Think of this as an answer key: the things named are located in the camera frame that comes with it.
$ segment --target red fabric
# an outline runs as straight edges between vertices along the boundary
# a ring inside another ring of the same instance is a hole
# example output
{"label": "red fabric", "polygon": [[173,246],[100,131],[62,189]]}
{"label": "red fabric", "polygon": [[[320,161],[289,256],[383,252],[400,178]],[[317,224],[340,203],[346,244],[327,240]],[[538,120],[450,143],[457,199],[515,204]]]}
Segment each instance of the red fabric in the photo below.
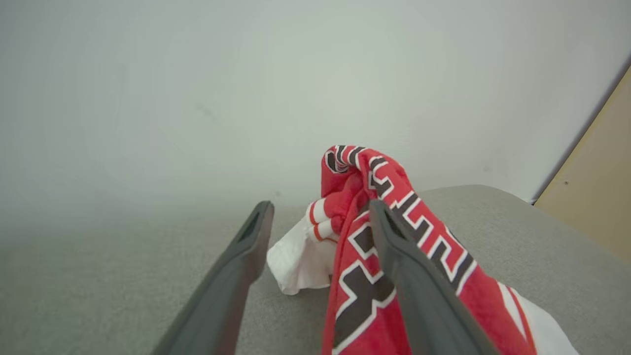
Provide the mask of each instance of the red fabric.
{"label": "red fabric", "polygon": [[396,290],[371,248],[370,220],[363,213],[371,199],[384,200],[416,233],[420,249],[501,353],[534,353],[508,314],[497,282],[419,199],[395,160],[372,149],[332,147],[322,159],[322,198],[339,234],[323,354],[410,354]]}

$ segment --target beige panel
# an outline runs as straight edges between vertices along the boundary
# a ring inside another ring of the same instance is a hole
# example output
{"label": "beige panel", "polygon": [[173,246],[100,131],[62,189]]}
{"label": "beige panel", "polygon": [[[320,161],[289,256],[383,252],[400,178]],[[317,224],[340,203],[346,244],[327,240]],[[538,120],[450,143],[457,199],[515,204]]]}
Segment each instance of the beige panel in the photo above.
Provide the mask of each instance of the beige panel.
{"label": "beige panel", "polygon": [[535,206],[631,262],[631,69]]}

